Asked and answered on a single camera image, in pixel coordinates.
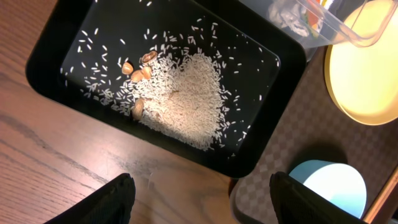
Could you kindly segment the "white tissue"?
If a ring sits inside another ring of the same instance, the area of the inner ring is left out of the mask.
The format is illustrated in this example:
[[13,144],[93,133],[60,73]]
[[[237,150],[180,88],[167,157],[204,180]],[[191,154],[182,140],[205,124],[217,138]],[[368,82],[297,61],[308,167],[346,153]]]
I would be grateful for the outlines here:
[[308,37],[310,32],[305,25],[307,10],[293,1],[274,1],[268,8],[269,20],[281,29],[288,27],[293,33]]

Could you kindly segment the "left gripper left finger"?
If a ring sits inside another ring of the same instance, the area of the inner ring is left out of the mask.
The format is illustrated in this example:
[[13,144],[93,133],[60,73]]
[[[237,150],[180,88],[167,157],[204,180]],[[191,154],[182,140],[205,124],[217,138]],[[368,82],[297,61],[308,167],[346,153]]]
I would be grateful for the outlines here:
[[134,179],[123,173],[46,224],[128,224],[135,196]]

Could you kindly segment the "light blue bowl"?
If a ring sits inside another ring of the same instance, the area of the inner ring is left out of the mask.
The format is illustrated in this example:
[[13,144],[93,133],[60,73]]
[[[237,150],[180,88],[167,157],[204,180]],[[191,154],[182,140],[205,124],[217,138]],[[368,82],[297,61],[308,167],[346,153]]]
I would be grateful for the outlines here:
[[362,175],[348,164],[309,160],[289,175],[350,215],[361,218],[367,201]]

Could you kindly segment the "rice and nut scraps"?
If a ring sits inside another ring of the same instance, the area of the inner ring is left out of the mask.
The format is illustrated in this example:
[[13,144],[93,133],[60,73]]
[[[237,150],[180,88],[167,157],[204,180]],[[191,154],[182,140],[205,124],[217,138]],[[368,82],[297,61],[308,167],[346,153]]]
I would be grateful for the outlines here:
[[95,1],[65,86],[202,151],[237,151],[280,69],[276,54],[192,1]]

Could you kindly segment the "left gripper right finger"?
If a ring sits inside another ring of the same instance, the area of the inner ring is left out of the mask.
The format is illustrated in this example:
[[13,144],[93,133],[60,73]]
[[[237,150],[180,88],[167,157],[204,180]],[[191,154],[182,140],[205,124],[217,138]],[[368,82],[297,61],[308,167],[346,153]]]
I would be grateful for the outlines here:
[[284,172],[271,175],[269,190],[279,224],[366,224]]

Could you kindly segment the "green yellow snack wrapper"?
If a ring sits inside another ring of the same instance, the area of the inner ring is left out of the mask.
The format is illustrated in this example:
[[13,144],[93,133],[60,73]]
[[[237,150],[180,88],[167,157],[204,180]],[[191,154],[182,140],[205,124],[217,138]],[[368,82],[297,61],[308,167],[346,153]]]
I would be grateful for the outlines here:
[[[315,0],[315,2],[324,7],[326,10],[329,10],[333,0]],[[312,37],[317,38],[323,26],[323,19],[308,9],[305,10],[305,18],[306,22],[311,27],[310,32]]]

